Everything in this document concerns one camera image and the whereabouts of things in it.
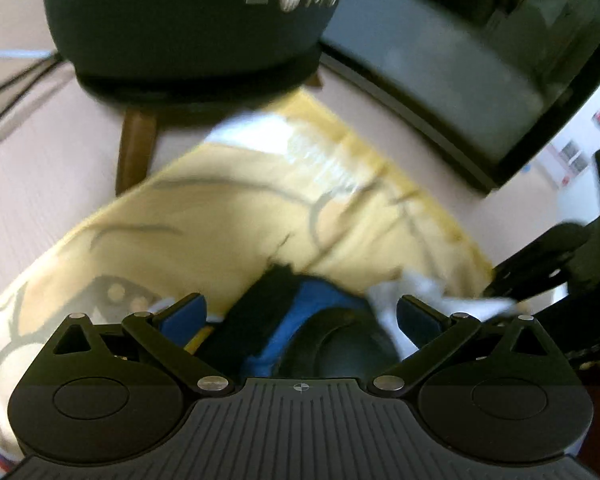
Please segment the white paper towel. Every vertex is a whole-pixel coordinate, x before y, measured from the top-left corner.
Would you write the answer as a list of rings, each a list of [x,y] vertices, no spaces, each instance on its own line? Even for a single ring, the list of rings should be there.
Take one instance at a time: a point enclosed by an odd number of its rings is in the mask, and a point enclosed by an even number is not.
[[[366,290],[370,304],[380,326],[389,335],[400,360],[417,351],[414,336],[405,335],[399,327],[396,306],[404,295],[414,296],[437,312],[451,315],[466,312],[484,322],[497,315],[511,316],[517,312],[516,302],[510,298],[460,298],[449,296],[442,281],[426,278],[422,274],[403,271],[394,281],[381,282]]]

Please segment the black blue knee pad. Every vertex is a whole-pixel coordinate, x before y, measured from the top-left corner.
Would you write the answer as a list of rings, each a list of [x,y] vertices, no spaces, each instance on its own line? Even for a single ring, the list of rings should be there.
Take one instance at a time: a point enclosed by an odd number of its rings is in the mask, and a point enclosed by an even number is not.
[[[366,299],[290,266],[271,266],[212,326],[194,356],[233,382],[369,382],[401,361]]]

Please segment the yellow cartoon printed cloth mat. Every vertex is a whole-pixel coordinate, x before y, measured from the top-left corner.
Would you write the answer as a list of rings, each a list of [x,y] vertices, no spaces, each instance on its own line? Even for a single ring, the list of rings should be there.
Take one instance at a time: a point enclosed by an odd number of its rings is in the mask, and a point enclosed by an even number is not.
[[[198,292],[219,318],[275,263],[357,295],[412,272],[475,297],[492,275],[435,200],[309,92],[294,92],[214,128],[1,293],[0,449],[17,454],[8,399],[68,314],[117,323]]]

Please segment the black round appliance on legs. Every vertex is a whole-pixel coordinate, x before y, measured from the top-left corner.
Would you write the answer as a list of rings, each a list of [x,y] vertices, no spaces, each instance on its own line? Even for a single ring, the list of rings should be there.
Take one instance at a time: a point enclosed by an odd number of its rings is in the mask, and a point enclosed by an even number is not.
[[[160,112],[234,110],[315,84],[339,0],[43,0],[79,84],[125,108],[116,190],[147,174]]]

